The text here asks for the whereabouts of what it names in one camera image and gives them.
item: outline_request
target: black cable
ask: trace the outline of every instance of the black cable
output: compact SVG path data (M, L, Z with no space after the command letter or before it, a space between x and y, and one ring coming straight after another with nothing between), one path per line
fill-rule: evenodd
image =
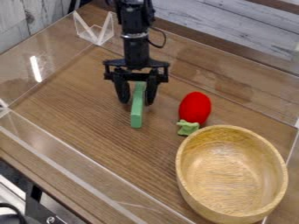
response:
M18 218L19 218L19 221L20 221L20 224L28 224L27 223L27 220L22 214L22 212L19 211L19 209L12 206L11 204L8 203L0 203L0 208L4 207L4 208L11 208L15 212L16 212L16 215L18 215Z
M166 45L166 42L167 42L167 36L166 36L166 34L164 34L164 32L163 32L162 30L159 30L159 29L156 29L156 28L154 28L154 27L151 27L151 29L155 30L155 31L158 31L158 32L160 32L160 33L163 34L163 44L162 44L162 45L155 44L155 43L150 40L150 38L147 39L147 41L148 41L148 43L150 43L154 47L162 49L162 48L164 48L164 45Z

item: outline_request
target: bowl rim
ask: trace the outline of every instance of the bowl rim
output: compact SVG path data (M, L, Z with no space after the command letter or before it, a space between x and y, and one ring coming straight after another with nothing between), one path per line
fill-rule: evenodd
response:
M227 213L222 213L219 212L218 210L214 210L211 209L210 207L207 207L204 204L202 204L202 202L199 200L195 199L194 197L194 194L192 194L192 191L188 189L188 185L187 185L187 182L184 180L184 177L183 177L183 171L182 171L182 158L183 158L183 151L184 151L184 146L186 144L191 141L191 139L198 136L202 132L207 131L207 130L214 130L214 129L231 129L231 130L240 130L246 133L248 133L251 136L256 137L260 141L263 141L267 146L270 147L270 149L273 150L273 152L275 153L275 157L279 161L279 167L282 169L282 173L283 173L283 184L281 186L281 189L279 189L279 192L274 198L274 200L266 204L263 207L260 207L259 209L256 210L252 210L250 212L246 212L243 213L242 215L238 215L238 214L227 214ZM286 190L287 190L287 185L289 185L289 174L287 174L287 168L286 168L286 161L283 160L283 157L277 149L277 147L258 134L255 133L254 131L246 129L246 128L242 128L242 127L238 127L238 126L234 126L234 125L212 125L210 127L206 127L203 129L199 129L198 131L195 131L182 142L182 145L180 145L180 148L178 150L178 153L176 153L176 159L175 159L175 170L176 170L176 178L178 178L178 181L180 181L182 183L182 187L184 189L184 191L191 195L192 199L198 201L198 203L208 210L211 210L214 213L218 213L218 214L222 214L222 215L226 215L228 217L235 217L235 218L240 218L240 217L251 217L251 216L258 216L260 214L266 214L269 213L271 210L275 209L275 207L278 206L279 202L282 201L285 195L286 195Z

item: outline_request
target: wooden bowl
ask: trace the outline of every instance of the wooden bowl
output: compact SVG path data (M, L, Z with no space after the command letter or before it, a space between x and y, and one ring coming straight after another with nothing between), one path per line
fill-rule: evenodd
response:
M286 163L277 148L252 131L228 125L186 138L176 175L190 206L215 223L260 221L286 194Z

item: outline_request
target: green block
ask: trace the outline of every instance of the green block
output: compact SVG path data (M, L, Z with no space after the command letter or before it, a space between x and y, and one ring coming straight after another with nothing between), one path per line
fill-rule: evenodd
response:
M131 109L131 127L134 129L140 129L143 127L144 94L146 83L143 81L138 81L135 83L134 103Z
M176 125L182 127L178 132L179 136L188 136L200 128L200 125L196 122L186 122L184 120L180 120Z

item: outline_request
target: toy strawberry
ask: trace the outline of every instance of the toy strawberry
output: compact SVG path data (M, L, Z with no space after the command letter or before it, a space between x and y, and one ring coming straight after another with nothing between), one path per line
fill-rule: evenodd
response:
M179 115L180 121L178 125L182 126L178 134L180 136L188 136L195 130L200 128L200 125L206 123L211 114L211 99L200 93L192 92L182 100Z

